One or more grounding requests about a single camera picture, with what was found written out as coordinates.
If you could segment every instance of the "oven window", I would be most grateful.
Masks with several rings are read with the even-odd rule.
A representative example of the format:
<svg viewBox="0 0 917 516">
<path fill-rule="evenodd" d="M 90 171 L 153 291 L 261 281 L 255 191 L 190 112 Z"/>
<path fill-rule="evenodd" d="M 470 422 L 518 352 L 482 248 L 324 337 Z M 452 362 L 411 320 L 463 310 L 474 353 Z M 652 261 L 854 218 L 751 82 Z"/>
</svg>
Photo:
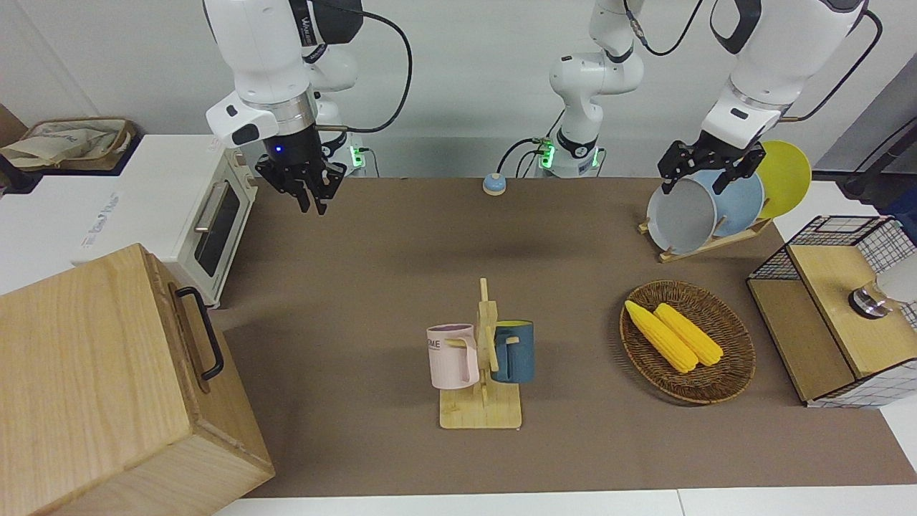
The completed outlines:
<svg viewBox="0 0 917 516">
<path fill-rule="evenodd" d="M 223 250 L 226 248 L 226 241 L 229 240 L 229 233 L 232 232 L 233 222 L 236 221 L 239 206 L 238 196 L 232 185 L 230 185 L 226 190 L 226 197 L 223 198 L 223 204 L 220 205 L 220 209 L 216 213 L 213 227 L 210 232 L 202 235 L 201 240 L 197 242 L 194 259 L 197 260 L 210 277 L 214 277 L 214 274 L 216 274 L 216 267 L 223 256 Z"/>
</svg>

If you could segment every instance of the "mug rack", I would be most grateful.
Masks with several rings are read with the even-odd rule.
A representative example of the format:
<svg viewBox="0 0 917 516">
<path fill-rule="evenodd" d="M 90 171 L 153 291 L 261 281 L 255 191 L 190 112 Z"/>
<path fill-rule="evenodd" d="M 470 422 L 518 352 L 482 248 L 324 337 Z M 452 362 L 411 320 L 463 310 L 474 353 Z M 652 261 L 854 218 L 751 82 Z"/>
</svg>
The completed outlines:
<svg viewBox="0 0 917 516">
<path fill-rule="evenodd" d="M 481 278 L 481 301 L 475 321 L 478 369 L 481 380 L 470 387 L 439 391 L 439 426 L 454 429 L 507 429 L 522 426 L 519 384 L 491 379 L 500 370 L 493 335 L 497 329 L 497 302 L 487 292 L 487 278 Z"/>
</svg>

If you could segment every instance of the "yellow corn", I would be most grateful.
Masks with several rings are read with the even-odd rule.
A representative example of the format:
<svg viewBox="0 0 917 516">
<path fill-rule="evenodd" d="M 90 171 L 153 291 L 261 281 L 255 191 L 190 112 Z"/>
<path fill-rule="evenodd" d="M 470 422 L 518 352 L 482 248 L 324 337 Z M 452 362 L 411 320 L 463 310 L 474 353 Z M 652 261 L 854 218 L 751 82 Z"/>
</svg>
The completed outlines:
<svg viewBox="0 0 917 516">
<path fill-rule="evenodd" d="M 681 315 L 669 304 L 661 303 L 653 312 L 656 317 L 666 324 L 684 343 L 697 355 L 701 364 L 714 365 L 723 358 L 723 348 L 713 341 L 690 319 Z"/>
<path fill-rule="evenodd" d="M 624 306 L 637 329 L 676 371 L 688 373 L 697 367 L 697 355 L 661 320 L 633 301 L 625 301 Z"/>
</svg>

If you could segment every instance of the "woven basket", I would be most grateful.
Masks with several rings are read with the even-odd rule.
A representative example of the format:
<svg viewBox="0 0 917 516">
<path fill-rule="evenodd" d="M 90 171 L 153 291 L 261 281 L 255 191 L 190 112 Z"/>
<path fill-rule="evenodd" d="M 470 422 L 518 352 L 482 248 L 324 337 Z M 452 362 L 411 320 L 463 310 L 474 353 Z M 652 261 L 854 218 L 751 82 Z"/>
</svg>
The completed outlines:
<svg viewBox="0 0 917 516">
<path fill-rule="evenodd" d="M 669 303 L 697 324 L 723 348 L 716 365 L 698 364 L 688 374 L 676 371 L 621 309 L 621 340 L 627 356 L 651 384 L 666 394 L 691 403 L 709 405 L 735 398 L 755 375 L 755 348 L 748 330 L 723 301 L 699 286 L 680 281 L 655 281 L 631 292 L 629 300 L 650 311 Z"/>
</svg>

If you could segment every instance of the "yellow plate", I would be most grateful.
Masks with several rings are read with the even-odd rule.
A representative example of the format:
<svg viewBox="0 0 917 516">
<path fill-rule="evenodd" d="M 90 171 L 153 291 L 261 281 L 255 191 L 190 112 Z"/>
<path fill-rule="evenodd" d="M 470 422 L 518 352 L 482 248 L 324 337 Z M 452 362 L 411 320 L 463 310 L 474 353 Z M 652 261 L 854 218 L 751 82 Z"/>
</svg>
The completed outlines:
<svg viewBox="0 0 917 516">
<path fill-rule="evenodd" d="M 762 145 L 767 155 L 757 167 L 757 174 L 768 201 L 759 217 L 773 219 L 802 202 L 812 182 L 812 166 L 805 153 L 792 143 L 775 140 Z"/>
</svg>

